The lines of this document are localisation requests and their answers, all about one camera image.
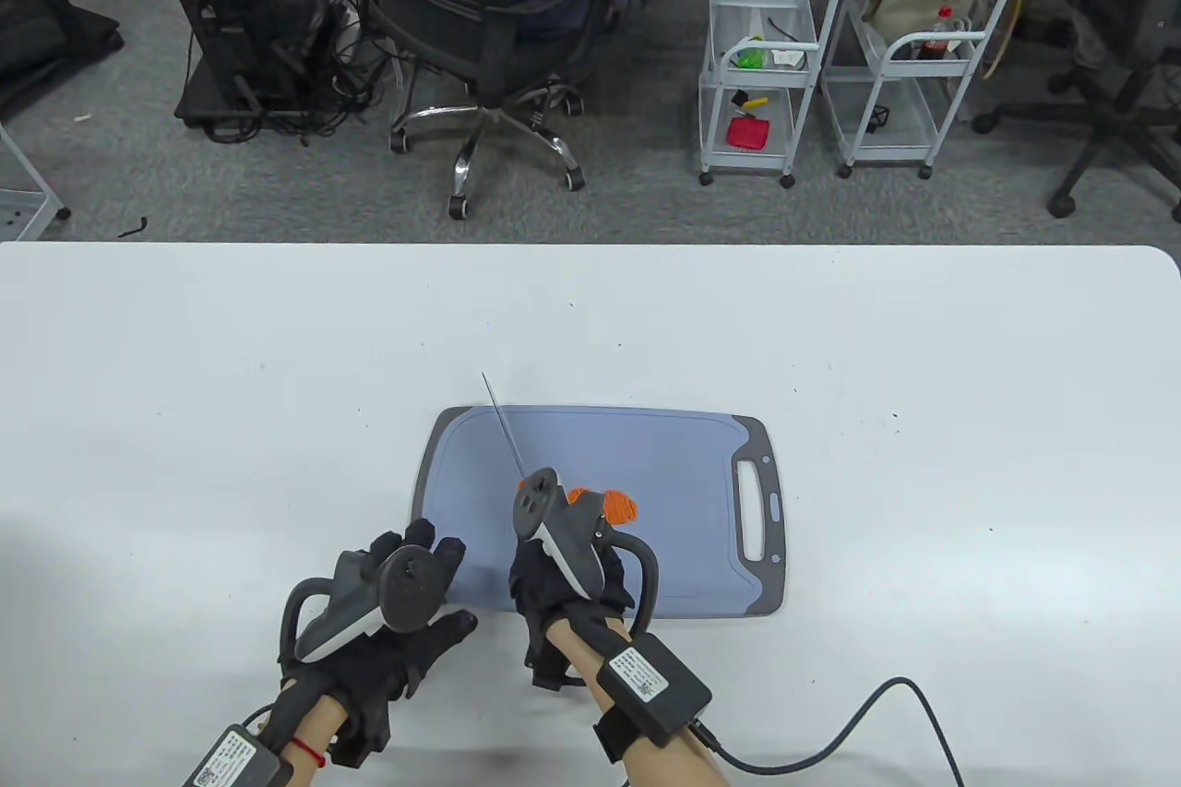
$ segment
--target green object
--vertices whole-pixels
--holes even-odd
[[[738,54],[738,66],[744,70],[763,70],[766,63],[766,48],[743,48]]]

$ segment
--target cutting board handle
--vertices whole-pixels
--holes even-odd
[[[735,542],[738,546],[738,559],[743,567],[762,584],[762,593],[750,604],[746,614],[770,614],[783,601],[787,585],[787,531],[782,521],[783,495],[779,493],[779,471],[771,451],[771,438],[766,435],[763,422],[743,415],[731,415],[750,434],[745,444],[740,445],[730,460],[730,471],[733,479],[735,493]],[[749,461],[758,475],[759,513],[763,519],[763,557],[749,559],[743,544],[743,507],[738,484],[738,463]]]

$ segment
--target orange toy carrot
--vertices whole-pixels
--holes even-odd
[[[578,503],[578,500],[582,497],[583,492],[590,492],[588,488],[575,488],[572,489],[568,497],[570,503]],[[615,526],[626,526],[628,522],[634,522],[640,516],[640,507],[635,503],[628,495],[618,489],[607,489],[607,500],[603,501],[603,516],[607,518],[607,522]]]

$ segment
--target white metal cart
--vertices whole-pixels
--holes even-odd
[[[935,156],[1009,0],[994,0],[987,24],[977,31],[912,32],[889,45],[872,25],[861,20],[868,1],[844,0],[841,4],[840,24],[829,41],[821,74],[824,104],[842,160],[837,175],[849,178],[856,162],[920,162],[919,178],[931,178]],[[833,53],[846,25],[857,37],[864,66],[833,65]],[[899,57],[900,50],[912,44],[948,38],[957,46],[940,60]],[[954,90],[948,90],[950,108],[942,119],[937,121],[921,82],[948,83],[957,78]],[[888,108],[886,121],[881,121],[880,111],[875,121],[875,108]]]
[[[26,175],[37,184],[34,191],[12,191],[0,187],[0,242],[38,239],[54,217],[59,221],[70,217],[70,209],[61,204],[57,193],[41,178],[37,167],[17,142],[12,141],[4,124],[0,124],[0,145],[17,158]]]
[[[710,32],[698,78],[700,183],[712,183],[715,168],[779,170],[784,188],[795,183],[791,170],[800,134],[840,1],[826,2],[816,32],[810,0],[710,0]],[[739,66],[746,53],[762,53],[763,65]],[[771,123],[764,150],[725,142],[730,121],[743,112],[732,102],[738,91],[769,99],[759,109],[759,117]]]

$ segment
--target red string bracelet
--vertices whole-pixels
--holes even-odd
[[[300,741],[298,737],[293,737],[292,739],[292,744],[295,744],[304,753],[306,753],[308,756],[311,756],[313,760],[315,760],[315,765],[319,766],[320,768],[324,768],[325,766],[328,766],[328,761],[326,759],[324,759],[324,754],[322,753],[317,753],[311,747],[308,747],[306,743],[304,743],[302,741]]]

